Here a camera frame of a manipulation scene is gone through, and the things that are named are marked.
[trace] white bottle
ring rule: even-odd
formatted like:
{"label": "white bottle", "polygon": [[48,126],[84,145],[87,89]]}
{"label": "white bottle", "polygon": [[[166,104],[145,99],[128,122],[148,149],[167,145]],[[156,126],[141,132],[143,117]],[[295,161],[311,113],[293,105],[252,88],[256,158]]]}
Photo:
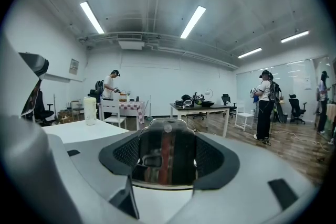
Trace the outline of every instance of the white bottle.
{"label": "white bottle", "polygon": [[87,125],[94,125],[97,121],[96,99],[93,97],[84,97],[84,117]]}

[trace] black cap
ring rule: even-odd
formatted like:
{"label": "black cap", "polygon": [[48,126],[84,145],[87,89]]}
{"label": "black cap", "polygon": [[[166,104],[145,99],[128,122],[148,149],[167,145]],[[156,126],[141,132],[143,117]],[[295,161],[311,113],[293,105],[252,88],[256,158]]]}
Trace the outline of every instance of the black cap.
{"label": "black cap", "polygon": [[325,74],[326,78],[329,77],[326,71],[323,71],[322,74]]}
{"label": "black cap", "polygon": [[268,75],[269,76],[269,71],[268,70],[264,70],[261,75],[259,76],[259,79],[262,78],[263,75]]}
{"label": "black cap", "polygon": [[112,71],[112,73],[111,74],[116,74],[117,75],[117,77],[120,77],[120,74],[119,74],[119,71],[116,69],[116,70],[114,70],[114,71]]}

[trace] white ceiling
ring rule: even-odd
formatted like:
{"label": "white ceiling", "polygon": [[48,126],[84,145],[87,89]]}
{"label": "white ceiling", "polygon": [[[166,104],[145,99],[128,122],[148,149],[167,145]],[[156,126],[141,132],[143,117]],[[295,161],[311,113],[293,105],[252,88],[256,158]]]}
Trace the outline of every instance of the white ceiling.
{"label": "white ceiling", "polygon": [[[143,32],[147,43],[203,54],[241,66],[262,57],[307,43],[323,43],[329,21],[318,0],[44,0],[77,38],[89,37],[89,46],[113,46],[94,42],[101,37],[79,3],[88,1],[103,30]],[[197,6],[206,12],[186,40],[179,39]],[[281,44],[295,29],[309,36]],[[237,59],[243,52],[261,47],[262,52]]]}

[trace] rectangular light fixture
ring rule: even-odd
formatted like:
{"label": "rectangular light fixture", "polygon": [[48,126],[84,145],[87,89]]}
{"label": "rectangular light fixture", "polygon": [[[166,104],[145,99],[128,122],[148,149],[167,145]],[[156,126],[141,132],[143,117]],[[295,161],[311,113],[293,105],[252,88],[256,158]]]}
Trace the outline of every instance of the rectangular light fixture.
{"label": "rectangular light fixture", "polygon": [[265,70],[265,69],[270,69],[270,68],[274,68],[274,67],[266,67],[266,68],[258,69],[258,71]]}
{"label": "rectangular light fixture", "polygon": [[247,53],[245,53],[245,54],[242,54],[242,55],[238,56],[238,58],[240,59],[240,58],[242,58],[242,57],[245,57],[245,56],[248,56],[248,55],[251,55],[251,54],[255,54],[256,52],[259,52],[259,51],[261,51],[261,50],[262,50],[261,48],[252,50],[252,51],[250,51],[250,52],[247,52]]}
{"label": "rectangular light fixture", "polygon": [[95,29],[97,30],[97,32],[99,34],[104,34],[103,29],[100,27],[96,17],[94,16],[89,3],[87,1],[80,3],[80,6],[82,7],[82,9],[84,10],[86,16],[89,18],[90,22],[92,23],[92,25],[95,27]]}
{"label": "rectangular light fixture", "polygon": [[183,33],[181,34],[181,38],[187,38],[187,36],[190,34],[191,30],[193,30],[194,26],[196,25],[200,17],[203,15],[205,10],[206,8],[198,6],[193,17],[191,17],[189,23],[187,24]]}
{"label": "rectangular light fixture", "polygon": [[304,31],[304,32],[295,34],[295,35],[293,35],[293,36],[286,37],[286,38],[284,38],[284,39],[281,40],[281,43],[288,42],[288,41],[290,41],[290,40],[292,40],[292,39],[296,39],[296,38],[298,38],[298,37],[302,37],[302,36],[305,36],[305,35],[307,35],[307,34],[309,34],[309,31]]}
{"label": "rectangular light fixture", "polygon": [[304,60],[303,61],[298,61],[298,62],[290,62],[290,63],[288,63],[288,65],[291,65],[293,63],[299,63],[299,62],[304,62]]}

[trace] person wearing vr headset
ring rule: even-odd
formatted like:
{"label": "person wearing vr headset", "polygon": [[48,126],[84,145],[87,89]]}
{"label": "person wearing vr headset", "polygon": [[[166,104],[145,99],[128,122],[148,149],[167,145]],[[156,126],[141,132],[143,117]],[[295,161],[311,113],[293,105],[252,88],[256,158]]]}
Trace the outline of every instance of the person wearing vr headset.
{"label": "person wearing vr headset", "polygon": [[111,75],[106,76],[104,79],[104,90],[103,90],[103,99],[112,99],[112,92],[116,90],[113,87],[113,79],[120,77],[119,71],[114,70],[111,72]]}
{"label": "person wearing vr headset", "polygon": [[327,85],[325,83],[325,80],[328,78],[328,74],[326,71],[322,72],[321,75],[321,80],[318,84],[318,90],[319,90],[319,101],[321,104],[321,114],[320,114],[320,121],[319,125],[317,127],[317,131],[320,134],[324,134],[324,125],[326,124],[325,122],[327,121],[327,102],[328,102],[328,91],[330,88],[327,88]]}
{"label": "person wearing vr headset", "polygon": [[257,91],[254,93],[255,96],[259,97],[259,112],[258,112],[258,126],[257,134],[254,135],[254,139],[257,140],[267,140],[269,139],[269,128],[271,125],[271,113],[273,109],[272,102],[269,100],[270,86],[272,74],[264,70],[260,75],[263,79],[261,84],[257,87]]}

